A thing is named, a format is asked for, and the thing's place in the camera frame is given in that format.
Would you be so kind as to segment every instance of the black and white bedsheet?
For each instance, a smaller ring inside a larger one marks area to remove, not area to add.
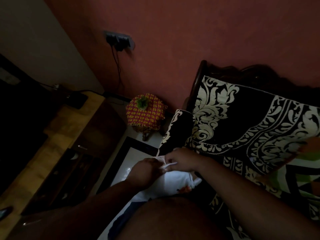
[[[320,108],[204,76],[193,113],[176,111],[158,155],[187,146],[319,221],[319,206],[256,179],[290,157],[307,138],[315,136],[320,136]],[[191,194],[230,239],[248,238],[205,181]]]

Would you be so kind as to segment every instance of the small stool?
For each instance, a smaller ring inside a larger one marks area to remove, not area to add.
[[[145,110],[137,107],[136,101],[142,96],[149,99],[148,107]],[[165,118],[166,109],[167,106],[155,95],[150,93],[139,95],[126,106],[128,125],[131,125],[136,132],[142,133],[142,140],[146,141],[148,133],[156,132],[160,129],[161,121]]]

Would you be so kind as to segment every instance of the power socket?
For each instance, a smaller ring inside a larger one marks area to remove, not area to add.
[[[134,41],[129,35],[110,31],[104,31],[104,34],[107,43],[114,46],[116,51],[123,51],[125,48],[129,48],[130,50],[134,49]]]

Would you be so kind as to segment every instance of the white wall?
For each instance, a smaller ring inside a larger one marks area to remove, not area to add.
[[[0,0],[0,53],[39,82],[103,92],[43,0]]]

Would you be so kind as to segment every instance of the hand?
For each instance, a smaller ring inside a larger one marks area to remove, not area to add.
[[[192,172],[198,171],[198,166],[201,165],[206,157],[199,155],[187,148],[177,148],[174,151],[164,156],[167,164],[177,162],[177,164],[167,166],[166,172],[170,171],[183,171]]]
[[[145,158],[133,166],[126,181],[139,191],[149,188],[165,171],[159,169],[163,162],[155,158]]]

